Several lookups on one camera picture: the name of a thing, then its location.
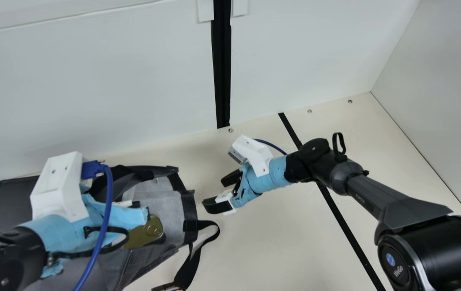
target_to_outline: gray fabric bag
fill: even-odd
[[[189,245],[198,237],[198,231],[212,221],[198,221],[194,191],[186,190],[175,167],[116,166],[114,175],[114,201],[132,200],[147,206],[151,215],[160,218],[164,227],[162,240],[132,250],[119,249],[99,256],[83,290],[120,291],[134,280],[173,256],[179,247]],[[29,195],[38,176],[0,181],[0,231],[31,220]],[[106,202],[106,178],[99,177],[88,191],[97,201]],[[216,234],[205,241],[214,240]],[[164,290],[171,286],[187,289],[199,263],[201,247],[188,256],[175,276],[173,283],[159,286]],[[64,264],[64,272],[39,280],[26,291],[73,290],[81,277],[89,258],[79,258]]]

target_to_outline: blue connector plug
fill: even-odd
[[[81,166],[81,179],[94,179],[97,174],[104,173],[105,164],[101,164],[97,160],[92,160],[90,162],[84,162]]]

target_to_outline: blue logo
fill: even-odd
[[[395,259],[394,257],[390,254],[390,253],[387,253],[387,262],[389,262],[389,264],[394,267],[395,266]]]

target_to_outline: blue cable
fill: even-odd
[[[277,151],[279,151],[283,155],[287,155],[287,153],[285,151],[283,151],[281,148],[277,147],[275,144],[273,144],[271,142],[267,142],[266,140],[261,140],[261,139],[257,139],[257,138],[255,140],[257,140],[258,142],[261,142],[263,144],[267,144],[270,147],[273,147],[274,149],[276,149]]]
[[[114,196],[114,178],[112,177],[112,171],[110,167],[107,165],[103,165],[103,171],[106,175],[107,181],[107,194],[106,194],[106,206],[105,206],[105,217],[103,217],[103,224],[101,224],[101,230],[99,231],[99,236],[97,238],[96,246],[94,247],[94,252],[90,257],[88,265],[83,271],[83,275],[79,279],[76,287],[74,287],[74,291],[80,291],[81,287],[85,284],[90,272],[94,268],[94,264],[96,263],[97,257],[99,256],[99,252],[103,247],[103,241],[105,240],[106,230],[108,228],[108,221],[110,220],[110,211],[112,210],[112,197]]]

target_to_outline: screw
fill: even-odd
[[[49,257],[47,258],[47,266],[51,267],[54,263],[54,258],[51,255],[49,255]]]

